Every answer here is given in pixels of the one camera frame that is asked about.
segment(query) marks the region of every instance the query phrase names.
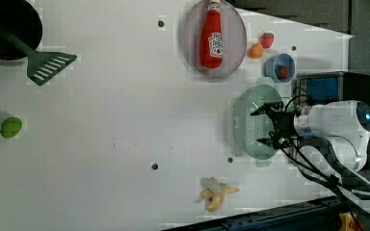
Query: spatula handle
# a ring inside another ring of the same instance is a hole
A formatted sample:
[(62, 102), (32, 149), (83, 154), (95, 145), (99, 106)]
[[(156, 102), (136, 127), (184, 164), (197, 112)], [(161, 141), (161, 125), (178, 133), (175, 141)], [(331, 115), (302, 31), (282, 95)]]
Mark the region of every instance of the spatula handle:
[(16, 37), (14, 34), (8, 32), (3, 27), (0, 26), (0, 37), (5, 39), (7, 42), (12, 44), (14, 47), (19, 49), (25, 55), (34, 54), (36, 51), (30, 48), (25, 42)]

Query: ketchup bottle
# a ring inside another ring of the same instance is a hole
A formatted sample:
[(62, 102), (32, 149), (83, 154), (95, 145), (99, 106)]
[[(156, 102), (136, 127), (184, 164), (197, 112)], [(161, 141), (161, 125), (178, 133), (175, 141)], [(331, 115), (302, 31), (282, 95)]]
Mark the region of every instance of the ketchup bottle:
[(220, 0), (209, 0), (208, 12), (200, 37), (200, 63), (208, 68), (219, 67), (224, 53), (220, 5)]

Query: red fruit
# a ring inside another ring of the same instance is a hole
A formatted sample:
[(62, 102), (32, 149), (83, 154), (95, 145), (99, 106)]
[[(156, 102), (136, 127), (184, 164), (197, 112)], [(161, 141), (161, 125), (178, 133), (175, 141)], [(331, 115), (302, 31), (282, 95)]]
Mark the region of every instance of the red fruit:
[(279, 65), (276, 68), (276, 76), (279, 79), (284, 79), (285, 77), (287, 77), (287, 75), (288, 75), (288, 71), (287, 71), (287, 68), (285, 66)]
[(272, 33), (265, 33), (260, 38), (260, 43), (265, 49), (268, 49), (273, 45), (274, 40), (275, 40), (275, 35), (273, 35)]

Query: pink plate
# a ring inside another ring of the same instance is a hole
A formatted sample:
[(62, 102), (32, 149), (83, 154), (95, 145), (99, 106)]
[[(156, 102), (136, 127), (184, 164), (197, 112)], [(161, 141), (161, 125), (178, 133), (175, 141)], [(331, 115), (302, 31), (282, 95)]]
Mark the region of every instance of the pink plate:
[(222, 37), (224, 55), (221, 66), (210, 69), (200, 64), (200, 35), (209, 1), (203, 0), (189, 11), (182, 33), (183, 46), (189, 62), (206, 76), (226, 77), (242, 63), (246, 53), (246, 28), (242, 17), (226, 1), (221, 1)]

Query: small bowl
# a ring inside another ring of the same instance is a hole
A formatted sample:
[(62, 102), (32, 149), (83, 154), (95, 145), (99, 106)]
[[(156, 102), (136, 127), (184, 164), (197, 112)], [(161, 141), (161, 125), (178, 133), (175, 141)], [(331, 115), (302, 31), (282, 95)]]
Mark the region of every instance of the small bowl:
[[(284, 78), (278, 78), (276, 76), (276, 69), (279, 65), (286, 67), (287, 76)], [(265, 63), (265, 74), (267, 77), (271, 77), (275, 83), (288, 83), (293, 79), (296, 72), (296, 66), (293, 58), (287, 54), (279, 54), (270, 58)]]

